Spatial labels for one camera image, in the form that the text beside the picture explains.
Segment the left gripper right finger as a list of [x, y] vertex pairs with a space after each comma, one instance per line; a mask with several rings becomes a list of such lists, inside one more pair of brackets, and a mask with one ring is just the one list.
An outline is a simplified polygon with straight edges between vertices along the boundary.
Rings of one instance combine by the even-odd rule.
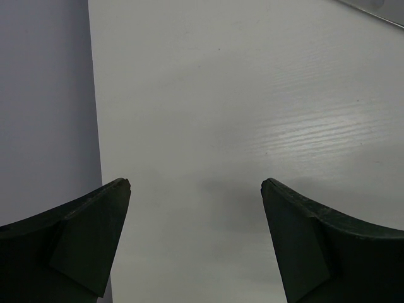
[[269, 178], [263, 206], [288, 302], [402, 302], [403, 232]]

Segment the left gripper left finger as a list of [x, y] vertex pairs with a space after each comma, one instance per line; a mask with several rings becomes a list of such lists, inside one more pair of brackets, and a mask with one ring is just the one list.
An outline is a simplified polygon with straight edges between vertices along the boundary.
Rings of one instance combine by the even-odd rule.
[[96, 302], [128, 212], [118, 178], [80, 198], [1, 227], [1, 302]]

